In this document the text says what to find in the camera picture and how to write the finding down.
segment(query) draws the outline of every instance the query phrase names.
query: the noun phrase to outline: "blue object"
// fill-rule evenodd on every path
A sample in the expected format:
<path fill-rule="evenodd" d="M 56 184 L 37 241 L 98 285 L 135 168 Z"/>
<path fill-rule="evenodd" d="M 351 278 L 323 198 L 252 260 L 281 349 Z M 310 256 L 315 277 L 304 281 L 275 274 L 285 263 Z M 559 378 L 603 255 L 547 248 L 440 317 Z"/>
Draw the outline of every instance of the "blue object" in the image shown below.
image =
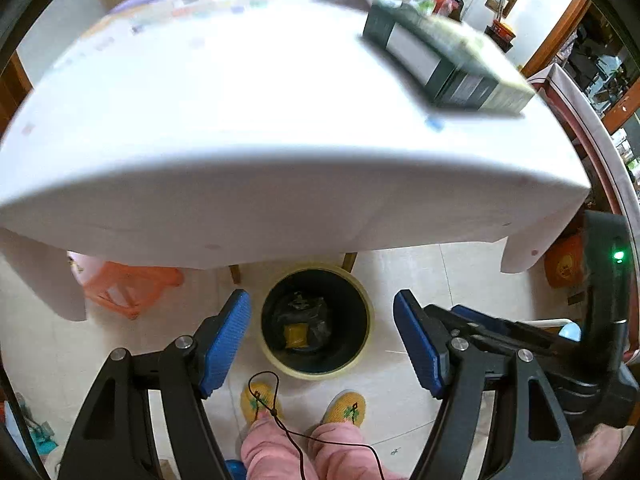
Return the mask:
<path fill-rule="evenodd" d="M 571 341 L 580 341 L 582 338 L 582 330 L 580 330 L 580 326 L 578 324 L 571 322 L 563 326 L 558 335 L 565 339 L 570 339 Z"/>
<path fill-rule="evenodd" d="M 225 464 L 234 480 L 246 480 L 246 468 L 242 462 L 239 460 L 225 460 Z"/>
<path fill-rule="evenodd" d="M 401 292 L 394 298 L 394 321 L 420 386 L 429 390 L 432 396 L 441 399 L 444 385 L 441 371 L 438 369 L 438 353 Z"/>
<path fill-rule="evenodd" d="M 424 120 L 424 124 L 430 127 L 432 130 L 440 133 L 444 130 L 444 123 L 436 116 L 430 115 Z"/>
<path fill-rule="evenodd" d="M 200 391 L 205 397 L 209 397 L 213 390 L 217 390 L 225 382 L 251 319 L 249 294 L 244 290 L 234 291 L 218 314 L 220 316 L 226 317 L 207 350 L 204 376 L 200 381 Z"/>
<path fill-rule="evenodd" d="M 454 314 L 458 314 L 460 317 L 464 317 L 471 322 L 484 326 L 486 329 L 491 330 L 491 332 L 501 335 L 509 335 L 509 330 L 506 325 L 497 317 L 488 316 L 487 314 L 483 314 L 482 312 L 478 312 L 477 310 L 473 310 L 472 308 L 463 305 L 456 305 L 451 309 L 451 311 Z"/>
<path fill-rule="evenodd" d="M 36 446 L 36 451 L 40 456 L 48 455 L 58 447 L 49 437 L 38 435 L 35 430 L 29 430 L 31 439 Z"/>

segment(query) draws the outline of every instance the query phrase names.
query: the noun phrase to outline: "wooden door frame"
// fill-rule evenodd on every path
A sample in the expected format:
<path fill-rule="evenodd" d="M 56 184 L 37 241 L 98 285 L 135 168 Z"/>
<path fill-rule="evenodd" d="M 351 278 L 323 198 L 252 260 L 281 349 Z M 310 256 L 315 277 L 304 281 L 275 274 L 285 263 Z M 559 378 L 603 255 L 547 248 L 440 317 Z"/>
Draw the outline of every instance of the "wooden door frame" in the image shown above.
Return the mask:
<path fill-rule="evenodd" d="M 540 45 L 521 70 L 525 78 L 537 74 L 551 64 L 554 56 L 560 51 L 567 38 L 578 27 L 590 6 L 590 0 L 571 0 L 571 3 L 556 23 L 556 26 L 551 29 L 545 41 L 543 41 L 542 45 Z"/>
<path fill-rule="evenodd" d="M 610 134 L 614 134 L 640 108 L 640 77 L 602 118 L 602 124 Z"/>
<path fill-rule="evenodd" d="M 0 74 L 0 138 L 32 88 L 18 53 L 14 52 Z"/>

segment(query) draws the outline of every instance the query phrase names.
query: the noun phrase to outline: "pink pants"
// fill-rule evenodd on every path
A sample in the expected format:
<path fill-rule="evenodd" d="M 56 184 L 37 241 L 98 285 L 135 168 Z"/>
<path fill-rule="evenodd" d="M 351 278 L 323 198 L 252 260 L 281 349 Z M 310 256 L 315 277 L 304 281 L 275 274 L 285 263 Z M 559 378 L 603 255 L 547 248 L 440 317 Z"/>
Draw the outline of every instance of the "pink pants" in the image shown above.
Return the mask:
<path fill-rule="evenodd" d="M 360 428 L 348 422 L 323 424 L 311 436 L 331 442 L 364 443 Z M 315 469 L 305 453 L 306 480 L 381 480 L 378 464 L 370 449 L 310 442 Z M 270 416 L 253 423 L 240 454 L 248 480 L 300 480 L 299 453 Z M 386 468 L 383 472 L 385 480 L 402 479 Z"/>
<path fill-rule="evenodd" d="M 599 424 L 588 441 L 578 446 L 584 480 L 600 478 L 624 446 L 623 430 Z"/>

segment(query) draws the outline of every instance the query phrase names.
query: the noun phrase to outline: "black cord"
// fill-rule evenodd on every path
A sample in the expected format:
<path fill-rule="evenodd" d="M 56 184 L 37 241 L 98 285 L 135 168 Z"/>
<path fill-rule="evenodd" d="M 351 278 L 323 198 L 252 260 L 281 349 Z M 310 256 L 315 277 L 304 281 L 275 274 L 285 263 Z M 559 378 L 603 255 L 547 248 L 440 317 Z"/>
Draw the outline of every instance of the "black cord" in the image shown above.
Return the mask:
<path fill-rule="evenodd" d="M 271 374 L 276 378 L 276 388 L 275 388 L 275 391 L 273 392 L 273 406 L 271 406 L 271 407 L 267 406 L 267 404 L 260 398 L 260 393 L 256 393 L 251 389 L 251 382 L 257 376 L 260 376 L 260 375 L 263 375 L 263 374 Z M 302 480 L 306 480 L 306 478 L 305 478 L 305 465 L 304 465 L 304 453 L 300 449 L 300 446 L 295 443 L 295 441 L 293 440 L 291 435 L 301 436 L 303 438 L 307 438 L 307 439 L 313 440 L 315 442 L 321 442 L 322 444 L 335 444 L 336 446 L 366 447 L 367 449 L 370 449 L 371 452 L 373 453 L 373 456 L 376 457 L 376 463 L 378 464 L 378 471 L 380 472 L 380 478 L 382 480 L 385 480 L 385 474 L 382 472 L 382 464 L 380 463 L 380 459 L 378 458 L 378 454 L 376 453 L 376 450 L 373 449 L 371 446 L 368 446 L 367 444 L 350 444 L 348 442 L 329 442 L 327 440 L 321 440 L 319 438 L 314 438 L 312 436 L 308 436 L 308 435 L 305 435 L 305 434 L 302 434 L 302 433 L 296 433 L 295 431 L 288 430 L 287 427 L 282 423 L 280 418 L 278 418 L 278 410 L 276 409 L 276 398 L 278 397 L 278 388 L 280 387 L 280 377 L 278 377 L 277 373 L 271 372 L 270 370 L 265 370 L 263 372 L 258 372 L 257 374 L 253 375 L 249 379 L 248 387 L 249 387 L 249 393 L 252 394 L 252 396 L 254 396 L 255 400 L 260 402 L 260 404 L 263 405 L 267 409 L 267 411 L 273 417 L 273 420 L 275 421 L 276 425 L 281 430 L 283 430 L 285 432 L 285 434 L 287 435 L 287 438 L 289 439 L 290 443 L 292 443 L 293 446 L 298 450 L 298 454 L 300 455 L 300 478 L 302 478 Z M 255 412 L 256 416 L 258 414 L 258 411 L 259 411 L 259 407 L 257 406 L 256 407 L 256 412 Z"/>

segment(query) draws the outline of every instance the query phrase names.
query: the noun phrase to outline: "foot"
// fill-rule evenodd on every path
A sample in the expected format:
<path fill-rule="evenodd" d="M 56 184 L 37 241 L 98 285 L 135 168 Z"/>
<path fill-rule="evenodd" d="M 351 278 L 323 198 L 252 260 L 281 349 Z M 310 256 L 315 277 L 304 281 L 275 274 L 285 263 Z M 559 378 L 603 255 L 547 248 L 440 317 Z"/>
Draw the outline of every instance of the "foot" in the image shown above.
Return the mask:
<path fill-rule="evenodd" d="M 252 383 L 251 390 L 260 397 L 269 408 L 273 407 L 273 389 L 265 383 Z M 259 418 L 271 416 L 265 405 L 259 402 L 249 391 L 246 386 L 240 395 L 240 409 L 249 425 L 253 424 Z M 282 418 L 282 407 L 280 401 L 276 401 L 276 409 L 278 410 L 278 418 Z"/>
<path fill-rule="evenodd" d="M 322 424 L 329 422 L 348 422 L 360 427 L 364 421 L 367 403 L 359 393 L 344 390 L 335 396 L 324 413 Z"/>

